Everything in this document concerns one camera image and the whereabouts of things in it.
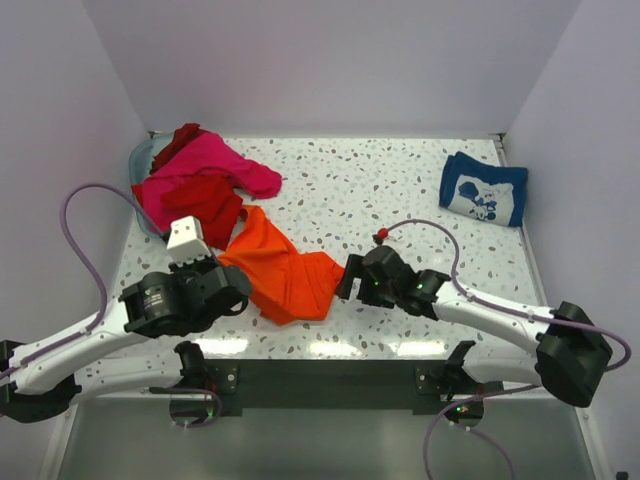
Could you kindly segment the orange t-shirt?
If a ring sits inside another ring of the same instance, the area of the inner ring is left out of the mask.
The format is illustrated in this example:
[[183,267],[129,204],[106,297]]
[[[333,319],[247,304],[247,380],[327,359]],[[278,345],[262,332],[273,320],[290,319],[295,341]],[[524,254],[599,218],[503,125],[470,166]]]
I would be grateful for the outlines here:
[[240,219],[219,261],[247,276],[261,316],[279,326],[325,320],[344,268],[323,251],[299,252],[259,206],[243,206]]

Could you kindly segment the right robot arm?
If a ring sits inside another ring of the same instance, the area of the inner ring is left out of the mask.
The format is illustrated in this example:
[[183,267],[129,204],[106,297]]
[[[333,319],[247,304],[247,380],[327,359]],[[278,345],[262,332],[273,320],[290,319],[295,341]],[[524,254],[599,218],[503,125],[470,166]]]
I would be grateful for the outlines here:
[[519,305],[460,284],[436,270],[414,270],[389,246],[349,255],[335,294],[363,304],[400,308],[424,317],[473,328],[507,342],[507,347],[465,341],[445,369],[448,386],[459,393],[477,384],[512,382],[542,387],[574,407],[591,405],[612,357],[612,348],[579,306]]

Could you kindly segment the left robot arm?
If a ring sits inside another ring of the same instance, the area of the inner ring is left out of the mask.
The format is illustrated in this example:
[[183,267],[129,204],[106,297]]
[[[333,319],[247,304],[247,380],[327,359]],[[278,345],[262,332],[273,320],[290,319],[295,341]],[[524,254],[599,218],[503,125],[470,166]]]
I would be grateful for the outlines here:
[[1,344],[1,414],[36,423],[85,399],[147,389],[209,394],[214,380],[188,336],[242,313],[247,276],[213,257],[151,272],[95,316],[46,339]]

